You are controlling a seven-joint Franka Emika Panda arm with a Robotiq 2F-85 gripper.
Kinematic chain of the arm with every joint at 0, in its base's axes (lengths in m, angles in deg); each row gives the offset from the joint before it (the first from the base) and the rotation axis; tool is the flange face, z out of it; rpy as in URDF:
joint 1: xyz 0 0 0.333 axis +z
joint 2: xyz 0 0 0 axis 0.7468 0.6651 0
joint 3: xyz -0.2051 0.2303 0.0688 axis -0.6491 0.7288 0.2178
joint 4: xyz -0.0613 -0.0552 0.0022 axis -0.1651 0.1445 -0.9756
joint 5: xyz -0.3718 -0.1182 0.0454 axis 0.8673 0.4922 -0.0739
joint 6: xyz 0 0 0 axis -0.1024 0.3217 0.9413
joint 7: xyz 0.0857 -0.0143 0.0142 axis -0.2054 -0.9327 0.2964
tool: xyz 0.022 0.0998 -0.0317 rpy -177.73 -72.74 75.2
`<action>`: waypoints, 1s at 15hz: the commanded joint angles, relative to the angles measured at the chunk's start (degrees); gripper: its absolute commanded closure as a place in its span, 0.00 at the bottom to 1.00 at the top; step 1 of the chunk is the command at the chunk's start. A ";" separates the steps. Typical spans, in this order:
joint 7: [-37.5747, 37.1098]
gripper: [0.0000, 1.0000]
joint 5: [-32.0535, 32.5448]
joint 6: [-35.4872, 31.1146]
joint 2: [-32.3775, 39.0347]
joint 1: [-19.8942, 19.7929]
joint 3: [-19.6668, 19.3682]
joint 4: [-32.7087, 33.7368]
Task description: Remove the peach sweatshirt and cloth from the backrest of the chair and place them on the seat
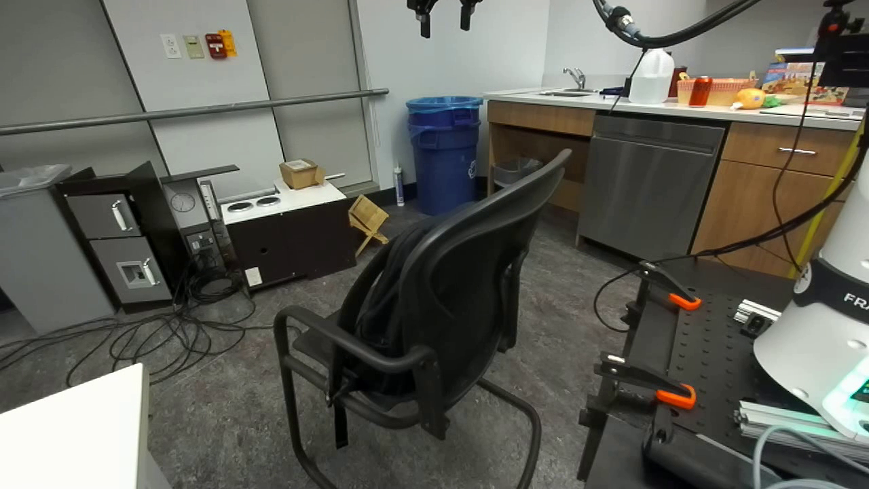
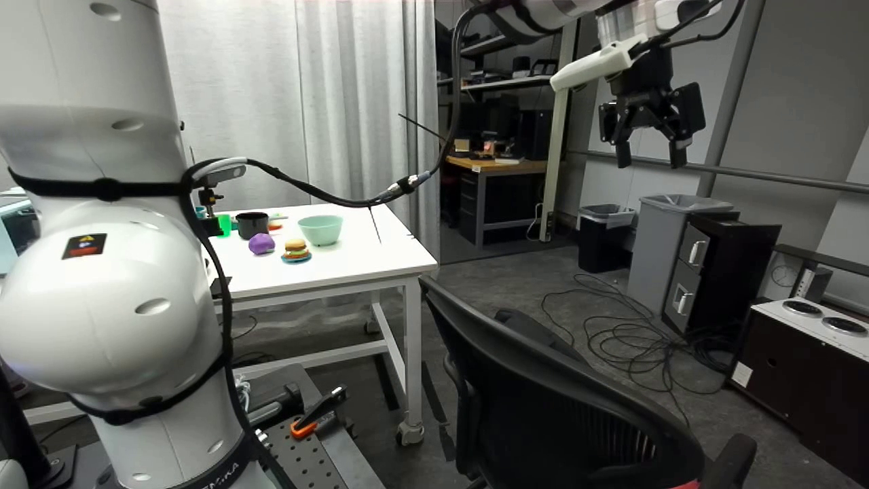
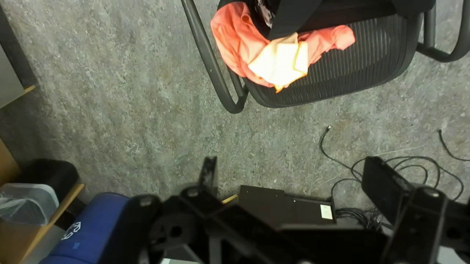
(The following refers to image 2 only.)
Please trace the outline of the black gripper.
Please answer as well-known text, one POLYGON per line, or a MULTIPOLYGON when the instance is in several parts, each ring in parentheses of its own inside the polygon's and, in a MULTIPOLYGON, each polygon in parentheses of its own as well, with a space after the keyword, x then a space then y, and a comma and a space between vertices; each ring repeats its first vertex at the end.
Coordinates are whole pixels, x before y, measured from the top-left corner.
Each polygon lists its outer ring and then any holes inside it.
POLYGON ((701 86, 694 82, 673 86, 673 58, 668 48, 652 48, 633 69, 609 76, 611 103, 603 103, 599 134, 613 137, 617 167, 633 163, 629 134, 655 127, 668 137, 670 167, 687 167, 687 144, 692 134, 705 127, 701 86))

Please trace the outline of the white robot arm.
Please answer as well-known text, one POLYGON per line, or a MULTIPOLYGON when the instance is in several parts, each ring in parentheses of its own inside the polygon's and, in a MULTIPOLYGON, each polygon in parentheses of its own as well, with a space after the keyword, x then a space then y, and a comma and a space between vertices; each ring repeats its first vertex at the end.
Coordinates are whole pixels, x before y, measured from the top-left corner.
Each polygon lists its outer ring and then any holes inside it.
POLYGON ((0 144, 40 236, 2 281, 2 362, 94 426, 121 489, 296 489, 246 422, 231 292, 154 0, 0 0, 0 144))

